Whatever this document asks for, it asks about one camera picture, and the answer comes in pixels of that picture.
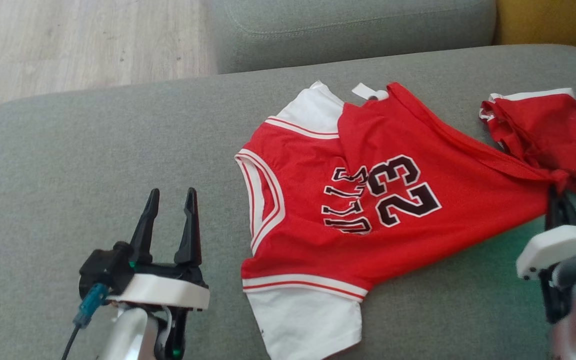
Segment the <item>red fabric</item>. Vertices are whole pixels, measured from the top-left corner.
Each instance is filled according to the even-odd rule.
[[[487,125],[494,141],[522,162],[560,180],[560,190],[567,187],[576,192],[576,100],[572,96],[496,98],[484,101],[481,108],[492,117]]]
[[[285,218],[243,263],[244,280],[308,274],[370,290],[544,214],[554,181],[549,173],[446,125],[401,85],[388,91],[386,100],[346,104],[339,138],[307,137],[269,123],[256,130],[244,149],[276,176]],[[407,165],[394,167],[398,162]],[[388,179],[380,163],[396,173]],[[327,193],[329,187],[346,196]],[[429,206],[428,189],[439,208]],[[380,209],[395,196],[412,212],[391,206],[383,217]],[[415,215],[418,208],[429,212]],[[362,224],[326,226],[326,219],[366,219],[370,228],[349,233]]]

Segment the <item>black cable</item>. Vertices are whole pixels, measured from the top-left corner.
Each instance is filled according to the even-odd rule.
[[[77,333],[80,332],[81,328],[82,327],[80,325],[75,325],[75,329],[72,331],[72,335],[70,335],[70,340],[68,340],[68,343],[66,344],[66,349],[63,351],[61,360],[66,360],[66,358],[68,358],[68,353],[70,353],[73,342],[75,341],[75,337],[77,337]]]

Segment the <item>gray ottoman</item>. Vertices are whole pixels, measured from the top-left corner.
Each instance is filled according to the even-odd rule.
[[[210,0],[220,74],[490,45],[495,0]]]
[[[398,81],[446,123],[492,143],[478,119],[490,93],[573,87],[576,48],[483,47],[97,89],[0,106],[0,359],[61,356],[89,253],[130,240],[161,190],[152,254],[172,260],[196,187],[210,308],[191,313],[188,360],[267,359],[240,266],[250,256],[246,186],[233,155],[266,116],[322,80],[345,101]],[[515,260],[537,219],[393,278],[361,306],[363,341],[341,360],[537,360],[547,325],[536,283]],[[70,360],[93,360],[112,327],[102,308]]]

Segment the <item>clothing tag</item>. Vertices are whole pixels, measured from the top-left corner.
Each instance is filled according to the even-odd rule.
[[[388,93],[386,91],[374,91],[374,89],[364,85],[363,82],[359,82],[359,85],[355,86],[352,92],[366,100],[371,100],[371,98],[373,98],[373,100],[374,98],[377,98],[377,100],[388,99]]]

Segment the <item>gray fabric surface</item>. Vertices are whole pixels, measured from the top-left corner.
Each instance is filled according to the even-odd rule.
[[[494,0],[211,0],[219,73],[490,45]]]
[[[192,313],[187,359],[266,358],[242,293],[248,199],[233,155],[266,116],[322,80],[354,103],[358,82],[398,81],[458,130],[490,144],[477,117],[489,93],[573,87],[576,48],[470,48],[54,94],[0,106],[0,359],[57,359],[79,305],[89,253],[130,240],[161,190],[156,261],[172,260],[187,187],[196,187],[210,309]],[[378,285],[362,305],[363,341],[337,359],[534,360],[546,351],[536,283],[515,259],[542,221]],[[113,312],[80,333],[94,359]]]

